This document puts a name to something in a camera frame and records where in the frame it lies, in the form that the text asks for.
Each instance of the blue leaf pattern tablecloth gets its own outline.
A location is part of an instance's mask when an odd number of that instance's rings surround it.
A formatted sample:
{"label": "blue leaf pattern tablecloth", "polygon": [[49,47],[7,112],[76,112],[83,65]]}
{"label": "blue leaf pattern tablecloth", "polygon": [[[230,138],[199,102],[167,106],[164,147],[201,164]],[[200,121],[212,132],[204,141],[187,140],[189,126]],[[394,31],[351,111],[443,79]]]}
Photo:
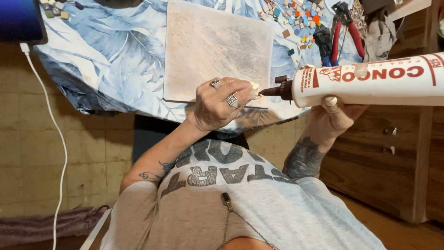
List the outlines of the blue leaf pattern tablecloth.
{"label": "blue leaf pattern tablecloth", "polygon": [[[167,2],[143,0],[131,8],[105,7],[94,0],[80,2],[85,6],[82,11],[72,3],[65,3],[69,20],[47,19],[43,14],[49,42],[36,46],[45,69],[72,105],[83,113],[97,110],[133,112],[182,122],[194,104],[162,99]],[[263,0],[190,2],[255,19],[260,19],[258,13],[266,4]],[[279,8],[285,9],[284,0],[275,2]],[[321,23],[330,27],[332,19],[333,15],[326,11]],[[282,37],[282,31],[290,28],[289,24],[284,28],[283,20],[280,16],[279,23],[276,23],[279,27],[276,28],[272,52],[272,86],[277,76],[287,75],[292,79],[299,64],[321,65],[315,44],[311,49],[300,50],[300,39],[295,35],[287,39]],[[299,36],[308,32],[309,28],[305,28]],[[291,57],[287,55],[290,48],[296,51]],[[341,64],[360,60],[353,41],[347,37]],[[271,102],[270,109],[244,109],[220,131],[239,133],[245,129],[266,127],[295,119],[309,110],[298,109],[294,103],[290,105],[279,97],[272,97]]]}

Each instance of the drawer handle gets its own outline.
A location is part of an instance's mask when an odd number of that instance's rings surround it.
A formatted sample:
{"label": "drawer handle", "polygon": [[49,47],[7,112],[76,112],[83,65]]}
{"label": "drawer handle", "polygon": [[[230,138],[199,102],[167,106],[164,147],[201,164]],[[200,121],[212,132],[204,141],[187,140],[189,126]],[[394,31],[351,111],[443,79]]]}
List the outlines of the drawer handle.
{"label": "drawer handle", "polygon": [[395,147],[391,146],[391,147],[383,148],[382,153],[395,154]]}
{"label": "drawer handle", "polygon": [[396,127],[388,126],[384,129],[384,134],[386,135],[396,135]]}

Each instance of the silver ring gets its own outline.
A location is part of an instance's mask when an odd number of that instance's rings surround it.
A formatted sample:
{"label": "silver ring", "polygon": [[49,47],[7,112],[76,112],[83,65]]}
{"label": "silver ring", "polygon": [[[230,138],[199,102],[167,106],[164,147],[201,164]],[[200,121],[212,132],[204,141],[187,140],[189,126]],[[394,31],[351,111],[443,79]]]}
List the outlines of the silver ring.
{"label": "silver ring", "polygon": [[238,99],[234,95],[230,96],[226,102],[228,102],[228,105],[231,107],[239,108]]}
{"label": "silver ring", "polygon": [[216,90],[220,89],[221,86],[222,86],[222,85],[221,85],[221,81],[219,81],[218,79],[212,81],[210,84],[211,84],[211,86],[213,86]]}

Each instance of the tattoo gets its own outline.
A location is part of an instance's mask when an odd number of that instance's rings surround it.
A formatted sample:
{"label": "tattoo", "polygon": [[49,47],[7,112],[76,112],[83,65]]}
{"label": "tattoo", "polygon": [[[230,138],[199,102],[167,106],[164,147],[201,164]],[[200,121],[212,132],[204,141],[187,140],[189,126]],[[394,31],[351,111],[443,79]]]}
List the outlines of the tattoo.
{"label": "tattoo", "polygon": [[143,172],[140,173],[139,176],[142,177],[144,180],[149,179],[150,181],[161,181],[162,178],[172,169],[174,168],[174,165],[176,164],[176,161],[171,163],[161,163],[159,161],[159,164],[162,165],[162,173],[160,175],[153,174],[151,172]]}
{"label": "tattoo", "polygon": [[319,178],[321,161],[327,152],[320,153],[317,149],[318,145],[310,137],[298,141],[285,159],[282,172],[293,180],[303,177]]}

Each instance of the woman's hand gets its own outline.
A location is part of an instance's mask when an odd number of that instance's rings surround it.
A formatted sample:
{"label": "woman's hand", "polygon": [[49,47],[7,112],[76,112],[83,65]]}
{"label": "woman's hand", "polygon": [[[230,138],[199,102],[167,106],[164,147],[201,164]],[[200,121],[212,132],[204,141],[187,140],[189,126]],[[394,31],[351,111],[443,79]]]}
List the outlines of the woman's hand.
{"label": "woman's hand", "polygon": [[334,139],[353,125],[368,105],[344,104],[337,97],[326,97],[321,106],[311,108],[307,127],[318,133],[320,140]]}
{"label": "woman's hand", "polygon": [[[216,79],[222,85],[218,90],[210,84]],[[249,81],[229,77],[207,81],[196,89],[196,107],[187,119],[205,133],[225,127],[257,95],[258,87]],[[230,106],[226,101],[233,94],[238,100],[238,108]]]}

